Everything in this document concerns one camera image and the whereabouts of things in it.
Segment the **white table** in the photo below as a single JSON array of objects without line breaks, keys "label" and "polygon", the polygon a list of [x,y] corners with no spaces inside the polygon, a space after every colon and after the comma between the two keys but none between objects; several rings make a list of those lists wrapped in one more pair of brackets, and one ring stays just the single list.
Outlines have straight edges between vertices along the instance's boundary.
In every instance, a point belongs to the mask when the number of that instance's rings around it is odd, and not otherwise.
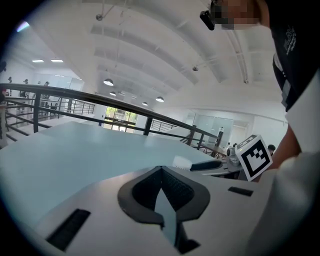
[{"label": "white table", "polygon": [[12,215],[34,227],[49,210],[87,185],[154,166],[175,156],[212,157],[176,140],[69,122],[0,150],[0,189]]}]

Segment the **black shirt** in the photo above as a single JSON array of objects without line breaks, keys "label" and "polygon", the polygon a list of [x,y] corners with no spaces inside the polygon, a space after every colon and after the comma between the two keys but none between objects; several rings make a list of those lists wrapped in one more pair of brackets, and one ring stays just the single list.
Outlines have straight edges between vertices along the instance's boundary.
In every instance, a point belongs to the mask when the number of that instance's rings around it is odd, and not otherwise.
[{"label": "black shirt", "polygon": [[266,0],[275,44],[273,70],[288,111],[319,68],[319,16],[313,1]]}]

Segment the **ceiling light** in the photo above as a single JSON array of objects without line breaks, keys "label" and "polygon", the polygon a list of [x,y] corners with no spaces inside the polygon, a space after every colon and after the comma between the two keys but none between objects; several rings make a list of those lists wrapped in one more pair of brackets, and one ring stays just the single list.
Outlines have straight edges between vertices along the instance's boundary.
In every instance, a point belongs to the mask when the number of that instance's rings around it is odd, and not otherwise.
[{"label": "ceiling light", "polygon": [[103,81],[103,83],[107,86],[114,86],[114,81],[112,81],[111,79],[106,79]]},{"label": "ceiling light", "polygon": [[162,97],[158,97],[158,98],[156,98],[155,99],[157,102],[165,102],[165,100],[164,100],[164,98],[162,98]]},{"label": "ceiling light", "polygon": [[23,21],[21,22],[21,24],[17,27],[16,31],[20,32],[21,30],[24,30],[25,28],[29,27],[30,25],[28,24],[28,22]]}]

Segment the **person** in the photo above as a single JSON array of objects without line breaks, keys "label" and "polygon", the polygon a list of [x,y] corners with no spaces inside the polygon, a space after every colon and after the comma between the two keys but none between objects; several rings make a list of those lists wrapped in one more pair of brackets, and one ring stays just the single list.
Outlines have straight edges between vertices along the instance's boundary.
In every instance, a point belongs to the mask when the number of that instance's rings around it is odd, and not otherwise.
[{"label": "person", "polygon": [[[273,66],[282,90],[282,104],[286,111],[295,104],[319,68],[317,40],[317,2],[306,5],[290,0],[212,0],[211,19],[226,29],[244,29],[262,25],[270,28],[276,53]],[[293,130],[286,134],[272,156],[277,169],[288,158],[301,152]]]},{"label": "person", "polygon": [[268,146],[268,150],[269,150],[270,156],[273,156],[274,151],[276,150],[276,147],[274,145],[270,144]]}]

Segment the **black handrail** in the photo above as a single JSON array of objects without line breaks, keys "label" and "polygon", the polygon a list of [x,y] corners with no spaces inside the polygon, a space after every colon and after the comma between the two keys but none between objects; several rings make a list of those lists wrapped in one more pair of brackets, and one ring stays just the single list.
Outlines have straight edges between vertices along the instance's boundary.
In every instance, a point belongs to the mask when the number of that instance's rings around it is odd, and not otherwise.
[{"label": "black handrail", "polygon": [[[29,85],[29,84],[18,84],[18,83],[0,83],[0,88],[26,91],[26,92],[36,93],[36,94],[40,93],[45,95],[53,95],[53,96],[58,96],[62,98],[76,99],[76,100],[90,102],[90,103],[108,106],[112,108],[118,108],[124,111],[134,112],[138,115],[142,115],[150,119],[156,119],[156,120],[166,122],[175,126],[179,126],[179,127],[194,131],[196,133],[207,135],[209,137],[213,137],[216,139],[218,138],[217,136],[207,131],[198,129],[196,127],[192,127],[184,122],[174,120],[162,114],[158,114],[150,110],[147,110],[135,105],[131,105],[122,101],[118,101],[112,98],[106,98],[106,97],[98,96],[95,94],[89,94],[82,91],[51,87],[51,86]],[[149,122],[149,126],[146,125],[145,133],[149,133],[150,125],[151,125],[151,121]]]}]

